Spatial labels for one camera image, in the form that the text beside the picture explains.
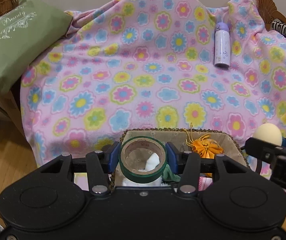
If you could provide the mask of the green tape roll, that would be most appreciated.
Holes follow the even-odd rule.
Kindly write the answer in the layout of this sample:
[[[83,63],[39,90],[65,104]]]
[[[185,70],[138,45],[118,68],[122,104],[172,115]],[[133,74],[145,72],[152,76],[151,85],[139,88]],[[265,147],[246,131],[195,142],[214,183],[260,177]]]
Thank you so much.
[[[165,146],[147,136],[126,140],[118,155],[119,168],[124,177],[138,184],[151,183],[161,177],[167,158]]]

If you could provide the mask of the cream foam ball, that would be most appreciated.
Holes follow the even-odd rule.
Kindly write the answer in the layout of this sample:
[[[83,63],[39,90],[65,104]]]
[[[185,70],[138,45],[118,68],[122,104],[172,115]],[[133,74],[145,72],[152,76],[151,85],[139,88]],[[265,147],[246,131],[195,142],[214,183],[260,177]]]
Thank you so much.
[[[276,146],[281,146],[283,141],[280,129],[276,125],[270,123],[259,126],[252,137]]]

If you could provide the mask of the orange satin pouch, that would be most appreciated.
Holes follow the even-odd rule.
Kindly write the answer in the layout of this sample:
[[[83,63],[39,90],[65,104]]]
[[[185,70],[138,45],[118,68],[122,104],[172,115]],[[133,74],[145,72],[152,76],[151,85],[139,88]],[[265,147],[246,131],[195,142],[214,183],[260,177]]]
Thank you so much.
[[[211,138],[209,133],[201,135],[198,139],[193,138],[193,124],[190,124],[190,131],[185,130],[187,139],[186,144],[197,153],[201,158],[214,159],[218,154],[224,154],[223,148],[217,141]]]

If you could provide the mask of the pink white cloth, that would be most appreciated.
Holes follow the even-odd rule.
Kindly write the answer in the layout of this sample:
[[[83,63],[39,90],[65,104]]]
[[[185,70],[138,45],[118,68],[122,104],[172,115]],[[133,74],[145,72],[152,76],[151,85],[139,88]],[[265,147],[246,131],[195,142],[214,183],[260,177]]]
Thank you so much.
[[[213,183],[210,177],[199,177],[198,191],[206,190]]]

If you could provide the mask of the woven basket with fabric liner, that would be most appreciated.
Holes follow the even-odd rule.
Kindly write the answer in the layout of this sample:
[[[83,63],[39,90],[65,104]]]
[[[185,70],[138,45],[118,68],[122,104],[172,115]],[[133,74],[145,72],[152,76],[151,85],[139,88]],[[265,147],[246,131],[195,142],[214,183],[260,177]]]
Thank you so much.
[[[227,133],[213,130],[193,130],[193,138],[198,139],[201,135],[209,133],[211,138],[219,143],[219,145],[223,148],[224,154],[239,162],[240,164],[249,167],[249,164],[244,157],[243,152],[241,151],[237,142],[228,135]],[[187,146],[186,139],[187,135],[183,129],[133,129],[126,131],[124,135],[121,137],[121,142],[125,142],[126,140],[137,137],[137,136],[147,136],[166,144],[167,142],[172,142],[179,151],[190,150],[191,148]],[[157,186],[169,186],[174,183],[164,183],[162,181],[162,176],[157,180],[147,183],[147,184],[138,184],[134,183],[122,174],[119,166],[116,167],[116,171],[110,176],[110,182],[112,186],[136,186],[136,187],[157,187]]]

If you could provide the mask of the pink floral fleece blanket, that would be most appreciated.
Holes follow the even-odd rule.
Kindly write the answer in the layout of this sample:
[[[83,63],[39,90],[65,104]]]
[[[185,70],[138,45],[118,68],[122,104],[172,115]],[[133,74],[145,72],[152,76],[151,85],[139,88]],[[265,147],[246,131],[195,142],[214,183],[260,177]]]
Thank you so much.
[[[75,158],[136,128],[215,129],[243,145],[275,124],[286,137],[286,39],[257,0],[113,0],[72,12],[67,37],[30,64],[20,88],[25,136],[41,166]],[[216,67],[215,28],[230,30]]]

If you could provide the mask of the lavender white water bottle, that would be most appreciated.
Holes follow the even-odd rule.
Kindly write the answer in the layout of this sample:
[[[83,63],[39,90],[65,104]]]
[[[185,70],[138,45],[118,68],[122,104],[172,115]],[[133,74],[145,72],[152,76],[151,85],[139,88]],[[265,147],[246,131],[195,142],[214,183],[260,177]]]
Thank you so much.
[[[229,68],[231,61],[230,30],[224,22],[216,24],[215,28],[215,58],[214,65]]]

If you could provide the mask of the zebra striped folded umbrella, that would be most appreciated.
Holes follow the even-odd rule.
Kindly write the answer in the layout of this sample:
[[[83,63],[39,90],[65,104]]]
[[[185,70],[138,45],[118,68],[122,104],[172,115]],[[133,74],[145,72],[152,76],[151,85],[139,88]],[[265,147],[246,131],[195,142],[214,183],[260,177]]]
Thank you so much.
[[[271,23],[271,28],[286,38],[286,23],[283,23],[279,21],[278,19],[275,19]]]

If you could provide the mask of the green embroidered pillow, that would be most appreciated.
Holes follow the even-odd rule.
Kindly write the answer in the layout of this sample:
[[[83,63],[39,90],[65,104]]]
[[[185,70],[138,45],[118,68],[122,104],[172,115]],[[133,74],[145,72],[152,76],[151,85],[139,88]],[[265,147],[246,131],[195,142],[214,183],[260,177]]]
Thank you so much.
[[[71,15],[40,0],[19,0],[15,9],[0,16],[0,95],[66,34],[71,22]]]

